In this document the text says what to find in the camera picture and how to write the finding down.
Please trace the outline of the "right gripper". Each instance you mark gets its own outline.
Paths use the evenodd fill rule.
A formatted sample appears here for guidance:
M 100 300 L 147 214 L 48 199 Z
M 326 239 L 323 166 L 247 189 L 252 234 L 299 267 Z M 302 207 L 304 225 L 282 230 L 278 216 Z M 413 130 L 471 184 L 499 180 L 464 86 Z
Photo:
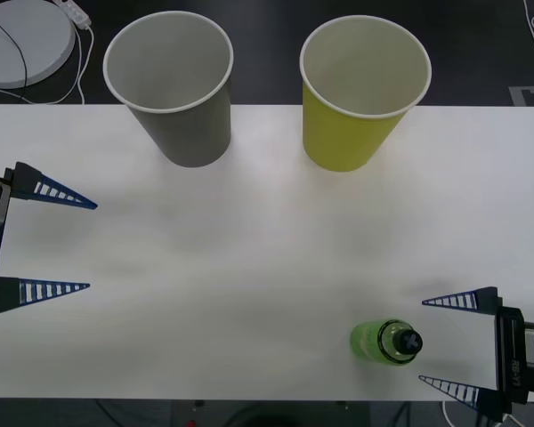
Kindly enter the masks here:
M 493 422 L 503 422 L 506 404 L 525 404 L 534 392 L 534 323 L 517 308 L 498 308 L 498 289 L 487 286 L 422 301 L 424 306 L 496 314 L 497 391 L 420 375 L 418 378 Z

